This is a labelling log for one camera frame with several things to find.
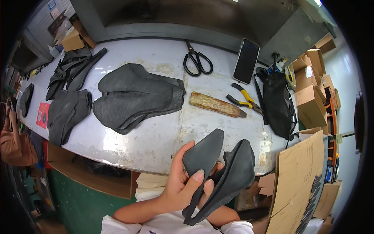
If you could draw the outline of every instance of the black scissors handle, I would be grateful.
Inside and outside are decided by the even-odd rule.
[[[200,58],[199,57],[203,57],[208,63],[209,63],[209,66],[210,66],[210,70],[208,72],[206,72],[203,68],[203,66],[201,65],[201,61],[200,61]],[[197,68],[197,74],[194,74],[192,73],[188,68],[187,68],[187,59],[188,57],[190,57],[193,61],[193,63],[195,64],[196,68]],[[193,77],[198,77],[201,75],[201,73],[204,73],[206,75],[209,75],[213,72],[213,64],[212,62],[210,61],[210,59],[208,59],[207,56],[203,55],[202,53],[200,52],[188,52],[186,54],[186,56],[184,57],[184,61],[183,61],[183,67],[185,69],[185,71],[193,76]]]

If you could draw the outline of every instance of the person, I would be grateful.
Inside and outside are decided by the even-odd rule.
[[[193,146],[194,141],[191,141],[177,152],[168,177],[141,173],[135,193],[137,202],[118,209],[112,217],[103,217],[101,234],[254,234],[252,224],[241,221],[237,212],[227,206],[219,207],[193,227],[183,224],[182,210],[191,202],[206,173],[199,170],[189,178],[183,169],[183,155]],[[209,174],[223,167],[218,162]],[[192,217],[202,208],[213,189],[213,180],[207,180]]]
[[[30,136],[19,133],[21,122],[16,123],[17,114],[10,108],[10,99],[5,109],[5,124],[1,131],[0,151],[4,162],[13,166],[30,166],[38,162],[38,156]]]

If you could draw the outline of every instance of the pliers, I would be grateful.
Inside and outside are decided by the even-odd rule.
[[[234,103],[237,106],[244,106],[244,107],[248,107],[250,109],[254,109],[257,113],[259,113],[260,115],[264,116],[264,110],[261,109],[261,107],[259,107],[254,102],[254,100],[249,96],[249,94],[247,93],[247,91],[245,91],[245,89],[243,89],[243,87],[241,87],[240,85],[238,85],[236,83],[232,83],[231,86],[234,87],[234,88],[236,88],[237,90],[239,90],[244,95],[244,97],[247,100],[247,102],[238,101],[235,98],[233,98],[230,94],[228,94],[226,96],[226,98],[230,102]]]

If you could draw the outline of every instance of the brown shirt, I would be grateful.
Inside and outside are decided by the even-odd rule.
[[[13,139],[13,132],[8,126],[1,131],[1,158],[4,162],[14,166],[30,166],[38,162],[34,146],[26,133],[19,135],[22,150],[18,148]]]

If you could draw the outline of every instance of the red sticker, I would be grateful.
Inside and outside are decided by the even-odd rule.
[[[38,110],[38,116],[36,117],[36,125],[39,125],[44,129],[47,127],[48,109],[49,103],[41,102]]]

